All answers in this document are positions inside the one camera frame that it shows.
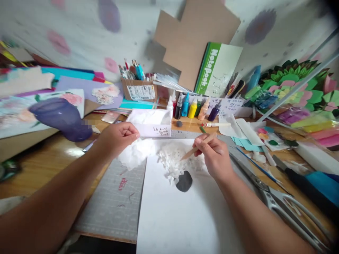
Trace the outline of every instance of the purple paint bottle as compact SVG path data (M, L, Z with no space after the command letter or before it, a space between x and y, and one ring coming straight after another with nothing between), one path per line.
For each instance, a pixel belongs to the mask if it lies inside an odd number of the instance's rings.
M221 107L221 100L219 101L219 103L217 105L215 105L215 107L212 109L210 115L208 116L207 120L210 122L213 122L214 119L216 118L216 116L218 115L219 111L220 111L220 107Z

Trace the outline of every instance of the gray cutting mat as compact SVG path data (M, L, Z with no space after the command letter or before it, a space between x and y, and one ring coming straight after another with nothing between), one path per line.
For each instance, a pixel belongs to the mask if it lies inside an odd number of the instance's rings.
M172 130L172 139L194 139L201 133ZM218 138L235 146L230 137ZM113 160L75 224L75 230L100 238L136 243L146 160L127 171Z

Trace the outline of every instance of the desk surface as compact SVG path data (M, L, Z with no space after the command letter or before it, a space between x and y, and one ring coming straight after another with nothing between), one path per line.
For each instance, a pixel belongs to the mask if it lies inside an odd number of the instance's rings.
M103 115L89 114L85 119L90 120L90 123L96 125L96 127L102 131L108 124L102 122L100 119ZM201 132L198 123L198 119L189 119L183 117L180 119L183 122L181 128L176 127L176 120L172 120L172 129L180 129L183 131ZM269 126L273 127L277 132L282 133L288 139L302 140L303 138L292 131L283 127L274 125L269 122ZM217 127L205 128L207 132L214 132ZM83 143L73 143L66 140L61 133L57 133L52 137L46 139L40 147L33 151L25 152L18 157L18 160L23 168L20 174L6 180L0 184L0 199L10 196L30 196L33 192L45 185L50 179L52 179L57 173L63 170L68 164L75 159L83 155L82 149L90 143L90 140ZM277 151L271 152L271 154L277 155L281 160L296 161L298 163L305 163L305 161L294 151ZM87 196L87 201L93 194L96 186L98 185L101 177L103 176L108 165L106 165L102 172L98 175L91 190ZM329 230L332 235L335 234L335 228L331 222L320 212L320 210L306 197L304 196L289 180L275 167L269 166L272 174L283 182L286 189L291 192L295 198L302 203L309 211L311 211ZM267 176L265 176L259 169L253 166L257 176L270 187L284 192L276 184L274 184ZM302 217L304 223L321 239L323 236L316 228L316 226L310 222L305 216Z

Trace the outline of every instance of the left hand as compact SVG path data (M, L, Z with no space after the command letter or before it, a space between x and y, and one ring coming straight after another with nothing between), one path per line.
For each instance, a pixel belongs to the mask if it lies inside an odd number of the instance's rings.
M102 131L89 151L94 150L109 156L109 159L115 159L139 137L138 130L130 122L110 124Z

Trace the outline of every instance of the white glue bottle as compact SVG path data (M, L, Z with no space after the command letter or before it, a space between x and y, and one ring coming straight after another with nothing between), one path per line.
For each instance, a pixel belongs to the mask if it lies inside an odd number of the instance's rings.
M173 109L174 109L173 102L172 102L172 96L169 96L166 109L169 110L169 116L172 119L172 117L173 117Z

